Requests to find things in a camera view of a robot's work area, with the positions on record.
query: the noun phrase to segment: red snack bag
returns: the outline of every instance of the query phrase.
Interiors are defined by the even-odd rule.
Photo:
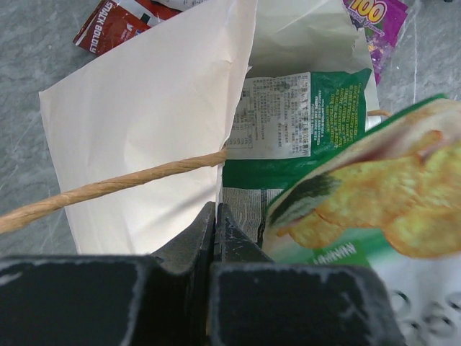
[[[150,0],[101,0],[73,43],[100,56],[178,13]]]

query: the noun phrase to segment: twisted paper handle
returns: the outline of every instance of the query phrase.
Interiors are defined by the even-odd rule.
[[[200,167],[213,167],[224,161],[225,149],[214,154],[162,164],[154,168],[126,174],[102,182],[95,182],[75,190],[63,192],[59,195],[41,200],[40,202],[18,208],[0,217],[0,234],[26,226],[68,205],[73,205],[85,200],[92,200],[170,175],[193,171]]]

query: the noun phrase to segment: gray floor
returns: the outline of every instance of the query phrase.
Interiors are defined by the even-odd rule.
[[[72,39],[98,2],[0,1],[0,214],[59,192],[37,92],[93,58]],[[461,99],[461,1],[406,3],[410,15],[378,87],[381,108],[440,92]],[[0,255],[75,252],[63,211],[0,235]]]

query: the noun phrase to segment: nutrition label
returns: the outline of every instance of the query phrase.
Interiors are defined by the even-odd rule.
[[[310,74],[245,80],[229,159],[310,156]]]

